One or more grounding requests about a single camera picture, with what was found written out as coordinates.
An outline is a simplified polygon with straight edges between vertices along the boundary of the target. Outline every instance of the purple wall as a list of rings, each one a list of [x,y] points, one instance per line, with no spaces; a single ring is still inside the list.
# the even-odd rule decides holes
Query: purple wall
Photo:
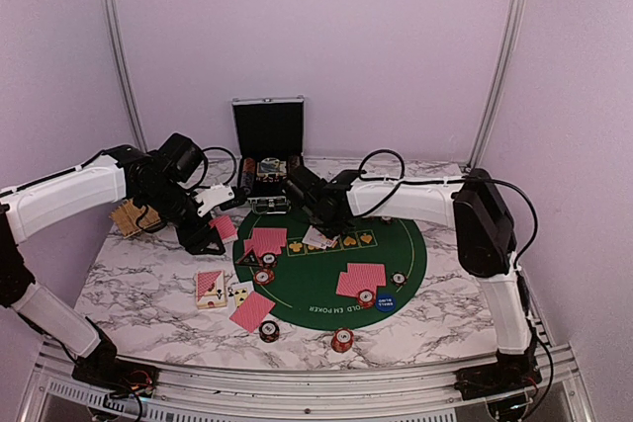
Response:
[[[132,140],[100,0],[0,0],[0,188]],[[40,282],[73,303],[110,226],[106,210],[21,246]],[[41,338],[0,309],[0,420],[15,420]]]
[[[150,146],[236,148],[229,102],[304,94],[306,152],[465,161],[509,0],[117,0]]]
[[[632,102],[633,0],[527,1],[484,165],[534,199],[523,265],[609,422],[633,413]]]

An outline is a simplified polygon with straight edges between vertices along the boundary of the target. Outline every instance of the marble table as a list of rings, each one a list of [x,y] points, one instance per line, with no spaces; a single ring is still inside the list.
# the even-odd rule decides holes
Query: marble table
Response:
[[[330,179],[358,160],[307,159]],[[229,161],[214,161],[207,182],[227,178]],[[373,161],[368,170],[396,176],[390,161]],[[407,175],[458,175],[450,163],[409,162]],[[248,208],[229,211],[238,226]],[[229,285],[238,282],[231,245],[224,256],[191,256],[169,226],[153,235],[124,239],[116,227],[91,267],[75,308],[90,317],[118,346],[120,354],[154,361],[214,368],[253,370],[344,370],[389,368],[492,353],[496,335],[486,301],[475,280],[457,261],[454,229],[419,222],[428,263],[415,297],[397,314],[354,330],[351,351],[335,353],[332,334],[279,322],[274,344],[231,322],[231,310],[198,310],[194,275],[222,269]]]

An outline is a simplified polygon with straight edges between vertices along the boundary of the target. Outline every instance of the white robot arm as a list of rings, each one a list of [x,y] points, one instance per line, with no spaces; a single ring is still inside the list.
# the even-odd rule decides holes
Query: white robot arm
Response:
[[[518,273],[513,220],[488,172],[438,180],[386,179],[345,170],[330,182],[306,167],[290,172],[288,199],[311,223],[334,237],[358,217],[388,216],[454,227],[459,262],[480,284],[497,333],[497,363],[457,373],[464,399],[514,390],[541,381],[536,335],[527,318],[529,294]]]
[[[217,230],[209,227],[211,209],[238,206],[244,197],[227,185],[200,193],[179,185],[205,160],[197,145],[175,133],[147,154],[123,145],[82,165],[0,191],[0,304],[74,353],[77,379],[120,389],[139,367],[116,360],[116,347],[99,328],[36,282],[18,245],[69,216],[128,198],[174,223],[179,242],[190,253],[223,254]],[[152,367],[142,369],[155,373]]]

